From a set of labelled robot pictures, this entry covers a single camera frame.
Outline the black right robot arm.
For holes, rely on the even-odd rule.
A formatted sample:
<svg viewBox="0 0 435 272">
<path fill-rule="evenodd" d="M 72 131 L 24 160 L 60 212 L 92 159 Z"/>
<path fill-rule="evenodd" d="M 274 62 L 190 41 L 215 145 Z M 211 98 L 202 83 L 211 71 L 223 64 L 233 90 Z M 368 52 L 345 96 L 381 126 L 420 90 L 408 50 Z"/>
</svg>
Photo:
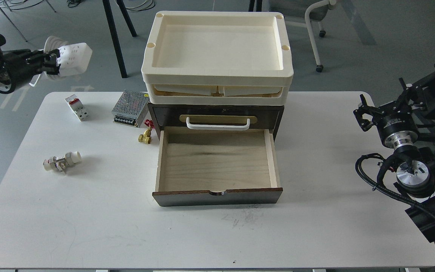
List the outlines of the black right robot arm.
<svg viewBox="0 0 435 272">
<path fill-rule="evenodd" d="M 407 215 L 429 242 L 435 242 L 435 73 L 403 88 L 396 100 L 375 107 L 364 95 L 353 114 L 363 131 L 377 128 L 392 155 L 360 156 L 358 176 L 373 190 L 409 205 Z"/>
</svg>

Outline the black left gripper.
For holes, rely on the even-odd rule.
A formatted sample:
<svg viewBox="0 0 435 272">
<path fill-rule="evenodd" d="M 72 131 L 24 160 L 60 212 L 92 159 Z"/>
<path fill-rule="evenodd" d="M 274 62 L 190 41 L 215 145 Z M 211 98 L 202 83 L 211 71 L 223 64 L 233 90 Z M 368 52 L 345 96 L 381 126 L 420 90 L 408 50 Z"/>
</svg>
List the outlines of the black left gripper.
<svg viewBox="0 0 435 272">
<path fill-rule="evenodd" d="M 20 88 L 24 84 L 28 84 L 33 76 L 40 75 L 41 73 L 59 75 L 60 65 L 41 66 L 41 62 L 50 61 L 52 57 L 60 57 L 59 49 L 53 49 L 49 52 L 19 49 L 4 51 L 2 56 L 6 70 L 4 74 L 0 75 L 0 83 L 11 85 L 11 89 Z"/>
</svg>

